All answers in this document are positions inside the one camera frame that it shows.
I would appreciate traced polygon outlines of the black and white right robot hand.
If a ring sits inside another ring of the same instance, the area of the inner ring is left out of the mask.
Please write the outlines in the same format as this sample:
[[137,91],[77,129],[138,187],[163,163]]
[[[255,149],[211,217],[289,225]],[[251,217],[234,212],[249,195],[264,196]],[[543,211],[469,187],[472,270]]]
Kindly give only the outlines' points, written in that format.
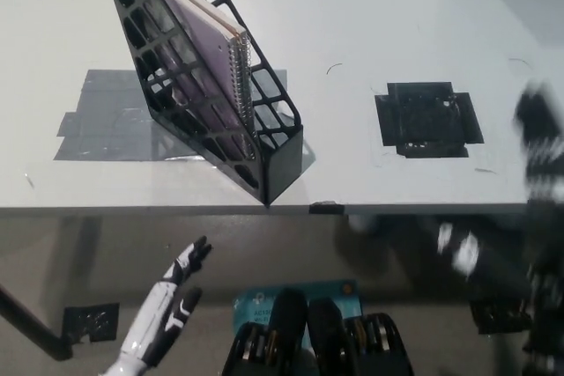
[[533,85],[522,93],[515,121],[526,160],[528,200],[521,223],[533,245],[529,267],[518,268],[477,232],[454,222],[438,225],[437,253],[470,280],[557,309],[563,306],[563,120],[547,87]]

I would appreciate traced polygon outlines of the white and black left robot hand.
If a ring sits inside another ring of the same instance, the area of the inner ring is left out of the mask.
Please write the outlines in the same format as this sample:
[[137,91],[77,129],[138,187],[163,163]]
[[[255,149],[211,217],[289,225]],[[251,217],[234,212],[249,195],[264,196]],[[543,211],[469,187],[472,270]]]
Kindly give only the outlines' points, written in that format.
[[153,285],[106,375],[143,375],[157,367],[180,336],[203,290],[182,286],[212,250],[205,236],[189,244]]

